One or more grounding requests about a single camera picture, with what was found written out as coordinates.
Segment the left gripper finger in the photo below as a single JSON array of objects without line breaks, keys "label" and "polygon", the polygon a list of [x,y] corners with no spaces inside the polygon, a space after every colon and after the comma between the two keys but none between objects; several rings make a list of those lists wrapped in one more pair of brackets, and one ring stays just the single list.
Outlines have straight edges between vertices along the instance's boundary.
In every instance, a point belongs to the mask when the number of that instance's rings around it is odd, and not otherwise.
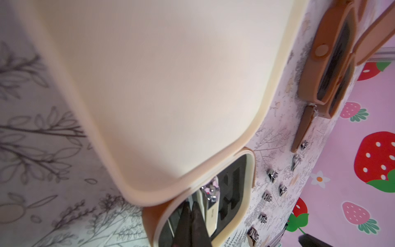
[{"label": "left gripper finger", "polygon": [[200,206],[185,201],[172,241],[173,247],[212,247]]}]

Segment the cream nail clipper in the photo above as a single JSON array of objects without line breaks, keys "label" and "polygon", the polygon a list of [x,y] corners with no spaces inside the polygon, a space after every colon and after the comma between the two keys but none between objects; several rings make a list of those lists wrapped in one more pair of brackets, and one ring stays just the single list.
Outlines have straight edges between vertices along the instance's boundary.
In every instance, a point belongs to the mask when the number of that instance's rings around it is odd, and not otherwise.
[{"label": "cream nail clipper", "polygon": [[211,237],[217,230],[219,199],[220,199],[220,185],[219,179],[215,176],[206,185],[203,185],[199,193],[201,195],[201,204],[203,206],[202,215],[208,235]]}]

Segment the small cream clipper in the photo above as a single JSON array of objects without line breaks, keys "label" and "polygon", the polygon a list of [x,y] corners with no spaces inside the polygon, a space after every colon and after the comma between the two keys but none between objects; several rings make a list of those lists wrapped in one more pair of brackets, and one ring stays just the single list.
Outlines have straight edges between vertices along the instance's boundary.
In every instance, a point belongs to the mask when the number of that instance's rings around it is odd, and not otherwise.
[{"label": "small cream clipper", "polygon": [[279,186],[279,196],[282,197],[286,192],[288,188],[284,184],[280,184]]}]

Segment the cream nail clipper case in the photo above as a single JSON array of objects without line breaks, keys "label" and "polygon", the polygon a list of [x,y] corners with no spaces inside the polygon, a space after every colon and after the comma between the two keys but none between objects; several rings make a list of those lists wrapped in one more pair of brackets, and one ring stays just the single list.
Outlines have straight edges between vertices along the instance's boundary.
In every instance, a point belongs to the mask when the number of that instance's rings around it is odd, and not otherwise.
[{"label": "cream nail clipper case", "polygon": [[245,156],[249,207],[264,121],[308,1],[11,1],[112,180],[145,209],[150,245],[171,213]]}]

